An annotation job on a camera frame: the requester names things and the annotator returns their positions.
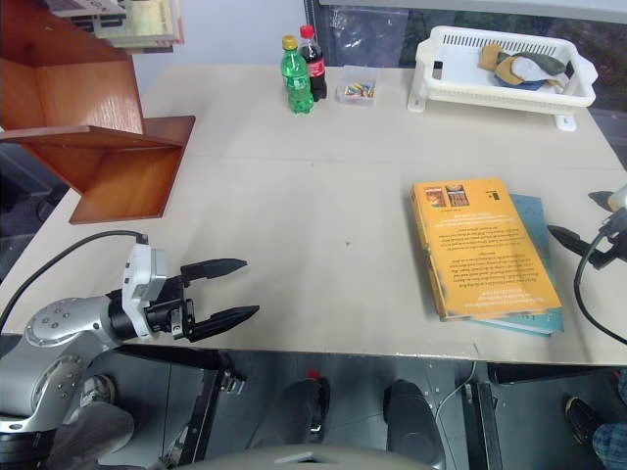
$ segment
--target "wooden stand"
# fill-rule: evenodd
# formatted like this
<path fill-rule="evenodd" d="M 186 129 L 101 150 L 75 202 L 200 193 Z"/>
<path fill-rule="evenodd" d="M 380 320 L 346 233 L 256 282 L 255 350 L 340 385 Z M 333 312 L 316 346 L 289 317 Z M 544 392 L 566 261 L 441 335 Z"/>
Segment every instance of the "wooden stand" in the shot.
<path fill-rule="evenodd" d="M 0 142 L 81 194 L 71 223 L 161 216 L 194 117 L 144 119 L 131 59 L 34 0 L 0 14 Z"/>

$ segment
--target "blue book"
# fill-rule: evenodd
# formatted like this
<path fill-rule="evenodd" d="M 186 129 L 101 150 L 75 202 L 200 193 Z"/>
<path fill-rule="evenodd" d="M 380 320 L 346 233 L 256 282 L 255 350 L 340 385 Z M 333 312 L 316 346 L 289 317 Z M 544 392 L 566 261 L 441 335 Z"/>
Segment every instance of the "blue book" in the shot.
<path fill-rule="evenodd" d="M 527 229 L 531 241 L 538 251 L 542 265 L 555 286 L 555 270 L 551 262 L 549 235 L 542 211 L 542 200 L 540 198 L 521 196 L 518 194 L 510 194 L 510 196 L 516 206 L 518 215 L 520 215 L 522 219 L 523 225 Z M 546 313 L 537 315 L 521 313 L 504 318 L 468 321 L 476 321 L 485 325 L 498 326 L 508 330 L 516 330 L 540 336 L 550 336 L 555 331 L 564 331 L 561 308 L 550 308 Z"/>

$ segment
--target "red bottle cap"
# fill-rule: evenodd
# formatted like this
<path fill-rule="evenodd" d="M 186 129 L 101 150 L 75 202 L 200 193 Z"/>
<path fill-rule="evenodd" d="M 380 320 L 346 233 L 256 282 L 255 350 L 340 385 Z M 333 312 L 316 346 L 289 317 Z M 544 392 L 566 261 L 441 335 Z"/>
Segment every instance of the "red bottle cap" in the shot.
<path fill-rule="evenodd" d="M 315 36 L 314 27 L 310 24 L 305 24 L 301 26 L 301 37 L 305 39 L 311 39 Z"/>

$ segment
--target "coca-cola bottle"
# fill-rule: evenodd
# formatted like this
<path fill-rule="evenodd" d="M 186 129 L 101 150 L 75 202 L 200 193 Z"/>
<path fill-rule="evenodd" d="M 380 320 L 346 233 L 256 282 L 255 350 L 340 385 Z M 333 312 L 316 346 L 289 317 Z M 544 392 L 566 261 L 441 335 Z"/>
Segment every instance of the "coca-cola bottle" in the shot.
<path fill-rule="evenodd" d="M 303 42 L 298 52 L 310 71 L 310 82 L 312 85 L 313 100 L 326 98 L 326 80 L 324 79 L 324 59 L 322 49 L 314 39 L 314 27 L 310 24 L 301 26 L 301 37 Z"/>

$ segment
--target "yellow book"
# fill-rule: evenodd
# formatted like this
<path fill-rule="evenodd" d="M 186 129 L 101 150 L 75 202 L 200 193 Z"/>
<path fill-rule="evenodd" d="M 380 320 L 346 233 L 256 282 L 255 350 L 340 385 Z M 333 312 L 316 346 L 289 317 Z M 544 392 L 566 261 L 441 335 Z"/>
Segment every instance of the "yellow book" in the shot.
<path fill-rule="evenodd" d="M 561 306 L 502 180 L 417 183 L 410 196 L 442 320 Z"/>

